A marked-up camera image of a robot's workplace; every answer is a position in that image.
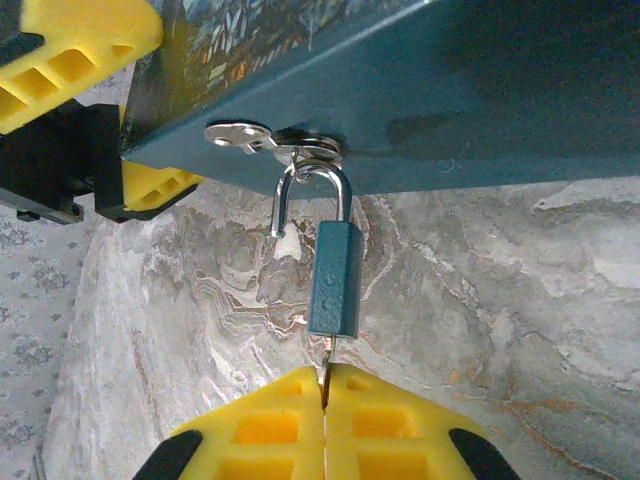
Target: gray marble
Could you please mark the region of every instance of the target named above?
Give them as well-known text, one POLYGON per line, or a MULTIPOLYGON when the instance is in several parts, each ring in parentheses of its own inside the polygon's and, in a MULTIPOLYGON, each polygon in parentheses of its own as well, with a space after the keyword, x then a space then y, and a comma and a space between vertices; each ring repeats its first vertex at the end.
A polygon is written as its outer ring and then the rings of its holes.
MULTIPOLYGON (((130 478, 189 418, 317 363, 305 333, 331 200, 207 183, 100 223, 44 448, 49 479, 130 478)), ((483 424, 522 478, 640 477, 640 179, 367 196, 349 362, 483 424)))

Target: padlock shackle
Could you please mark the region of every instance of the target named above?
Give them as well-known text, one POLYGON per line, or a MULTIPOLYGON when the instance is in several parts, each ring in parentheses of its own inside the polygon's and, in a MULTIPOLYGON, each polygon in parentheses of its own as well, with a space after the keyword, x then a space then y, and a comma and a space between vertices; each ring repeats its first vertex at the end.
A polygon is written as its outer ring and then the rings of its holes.
POLYGON ((287 212, 289 209, 289 189, 291 181, 296 178, 320 175, 333 183, 336 189, 338 205, 336 207, 336 220, 349 222, 351 220, 351 184, 338 167, 325 160, 308 159, 291 164, 282 174, 276 186, 273 197, 273 210, 271 212, 271 236, 284 237, 284 227, 287 224, 287 212))

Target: metal loop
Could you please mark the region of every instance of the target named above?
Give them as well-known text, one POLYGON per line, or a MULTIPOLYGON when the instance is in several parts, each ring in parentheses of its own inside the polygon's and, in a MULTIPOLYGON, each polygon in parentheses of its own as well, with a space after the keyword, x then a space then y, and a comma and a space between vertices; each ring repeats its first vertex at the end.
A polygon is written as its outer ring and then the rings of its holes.
POLYGON ((271 213, 271 236, 284 237, 284 227, 287 224, 287 211, 289 207, 289 190, 291 180, 298 177, 311 177, 320 175, 331 180, 336 189, 338 205, 336 207, 336 220, 348 222, 351 220, 351 185, 349 180, 338 167, 331 162, 318 159, 305 159, 292 163, 280 177, 273 197, 273 210, 271 213))
POLYGON ((298 164, 300 163, 300 149, 298 147, 291 150, 291 166, 293 167, 293 178, 297 180, 298 183, 309 183, 311 180, 311 175, 300 175, 300 171, 298 170, 298 164))

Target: padlock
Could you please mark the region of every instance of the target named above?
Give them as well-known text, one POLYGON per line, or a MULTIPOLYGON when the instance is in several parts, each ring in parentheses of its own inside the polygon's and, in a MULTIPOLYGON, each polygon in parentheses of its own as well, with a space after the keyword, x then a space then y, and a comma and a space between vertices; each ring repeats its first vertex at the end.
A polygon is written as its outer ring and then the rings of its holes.
POLYGON ((362 232, 351 223, 351 186, 334 164, 324 160, 292 163, 278 182, 271 233, 282 237, 287 222, 289 187, 294 178, 320 175, 331 180, 338 200, 336 220, 318 226, 308 331, 329 337, 358 337, 362 232))

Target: yellow foam block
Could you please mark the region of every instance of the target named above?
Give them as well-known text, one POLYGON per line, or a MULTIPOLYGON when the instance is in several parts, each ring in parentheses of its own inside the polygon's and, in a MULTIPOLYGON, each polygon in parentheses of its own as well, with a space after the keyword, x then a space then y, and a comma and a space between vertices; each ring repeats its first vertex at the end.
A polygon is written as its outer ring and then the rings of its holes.
POLYGON ((449 431, 479 425, 358 368, 332 367, 326 421, 329 479, 475 479, 449 431))
POLYGON ((157 48, 162 20, 144 0, 24 0, 21 30, 44 45, 0 68, 7 134, 157 48))
POLYGON ((456 428, 485 437, 462 415, 337 364, 326 412, 305 367, 172 435, 204 437, 181 480, 474 480, 449 438, 456 428))
POLYGON ((204 177, 177 168, 155 169, 122 161, 124 204, 127 210, 144 212, 161 207, 204 177))
POLYGON ((181 480, 323 480, 324 414, 313 367, 181 425, 203 441, 181 480))

